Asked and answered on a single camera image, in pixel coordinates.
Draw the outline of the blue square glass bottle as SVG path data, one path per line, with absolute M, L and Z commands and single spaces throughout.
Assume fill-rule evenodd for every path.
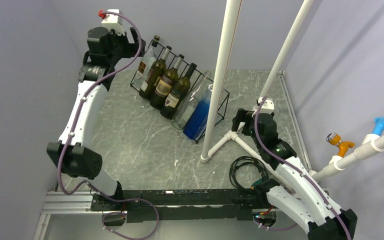
M 191 140 L 200 135 L 204 125 L 206 124 L 212 92 L 213 84 L 209 84 L 205 88 L 203 95 L 183 129 L 183 133 Z

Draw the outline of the dark wine bottle cream label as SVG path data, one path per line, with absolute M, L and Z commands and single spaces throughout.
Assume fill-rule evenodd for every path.
M 157 80 L 161 78 L 164 71 L 167 69 L 166 60 L 172 50 L 172 47 L 167 45 L 162 54 L 162 57 L 156 60 L 149 69 L 145 82 L 142 84 L 139 95 L 146 100 L 150 100 L 155 91 Z

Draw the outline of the green wine bottle grey capsule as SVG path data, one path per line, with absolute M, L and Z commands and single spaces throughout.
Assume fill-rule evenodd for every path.
M 184 58 L 184 55 L 179 54 L 173 67 L 166 70 L 158 81 L 155 91 L 149 101 L 149 104 L 153 108 L 160 110 L 163 106 L 166 97 L 175 84 L 175 81 L 179 78 L 178 69 Z

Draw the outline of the clear glass bottle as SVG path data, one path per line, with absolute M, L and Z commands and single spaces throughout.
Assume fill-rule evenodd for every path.
M 178 130 L 182 130 L 189 118 L 192 116 L 199 102 L 212 91 L 213 82 L 211 80 L 213 73 L 211 71 L 205 71 L 195 85 L 180 103 L 177 112 L 174 114 L 171 124 Z

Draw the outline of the dark wine bottle black top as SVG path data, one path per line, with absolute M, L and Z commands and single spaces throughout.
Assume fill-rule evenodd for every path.
M 181 101 L 186 97 L 187 93 L 191 88 L 190 78 L 193 75 L 197 65 L 192 62 L 189 65 L 188 70 L 185 75 L 176 80 L 174 86 L 171 88 L 169 94 L 167 95 L 164 105 L 160 110 L 160 114 L 171 120 L 178 109 Z

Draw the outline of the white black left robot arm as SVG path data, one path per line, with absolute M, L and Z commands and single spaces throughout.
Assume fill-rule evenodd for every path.
M 63 193 L 72 195 L 79 188 L 77 185 L 68 191 L 63 185 L 63 175 L 80 178 L 80 183 L 95 190 L 111 210 L 119 209 L 124 203 L 122 185 L 103 169 L 103 158 L 91 149 L 91 143 L 100 107 L 118 73 L 115 66 L 121 59 L 134 61 L 145 53 L 146 42 L 137 29 L 131 27 L 130 32 L 133 42 L 129 42 L 126 32 L 115 29 L 100 26 L 88 31 L 88 50 L 79 70 L 72 112 L 58 140 L 46 147 L 57 168 L 57 182 Z

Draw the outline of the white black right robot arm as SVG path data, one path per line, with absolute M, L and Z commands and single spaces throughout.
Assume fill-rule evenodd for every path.
M 240 108 L 232 120 L 232 130 L 244 123 L 242 134 L 250 136 L 262 162 L 283 177 L 298 197 L 275 179 L 264 180 L 253 188 L 256 203 L 280 209 L 301 227 L 309 240 L 352 240 L 358 217 L 344 210 L 310 176 L 296 151 L 279 138 L 272 113 L 255 113 Z

